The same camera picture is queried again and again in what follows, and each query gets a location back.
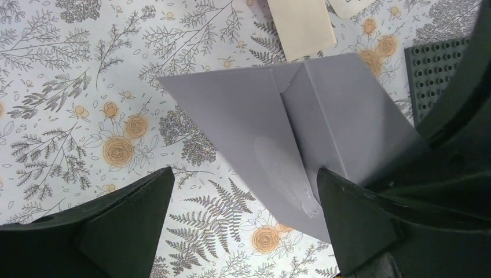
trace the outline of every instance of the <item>gray lego baseplate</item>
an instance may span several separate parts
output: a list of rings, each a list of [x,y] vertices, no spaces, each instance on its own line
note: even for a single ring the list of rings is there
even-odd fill
[[[444,93],[468,44],[466,37],[405,49],[415,126]]]

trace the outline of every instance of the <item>dark green plastic part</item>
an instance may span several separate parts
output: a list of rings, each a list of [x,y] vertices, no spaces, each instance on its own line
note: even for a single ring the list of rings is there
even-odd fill
[[[444,92],[468,44],[465,37],[405,49],[415,126]]]
[[[0,226],[0,277],[149,277],[174,186],[170,167],[26,224]]]

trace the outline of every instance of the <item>white paper strip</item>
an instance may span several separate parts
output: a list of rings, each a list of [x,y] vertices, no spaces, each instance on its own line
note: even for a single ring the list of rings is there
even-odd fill
[[[351,18],[374,2],[375,0],[329,0],[336,15],[342,19]]]

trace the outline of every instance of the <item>floral patterned paper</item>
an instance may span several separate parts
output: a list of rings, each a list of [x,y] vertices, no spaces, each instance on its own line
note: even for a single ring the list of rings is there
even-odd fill
[[[404,48],[469,34],[479,1],[377,0],[350,20],[326,8],[336,47],[304,58],[358,53],[412,121]],[[265,0],[0,0],[0,23],[0,223],[170,166],[151,277],[338,274],[332,246],[278,223],[156,81],[285,63]]]

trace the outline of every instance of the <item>glue residue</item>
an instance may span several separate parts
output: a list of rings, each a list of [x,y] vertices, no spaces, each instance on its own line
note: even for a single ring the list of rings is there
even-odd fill
[[[298,209],[310,218],[319,213],[320,206],[312,197],[310,184],[300,157],[282,149],[275,140],[258,137],[254,140],[254,151],[268,175],[270,185],[287,197]]]

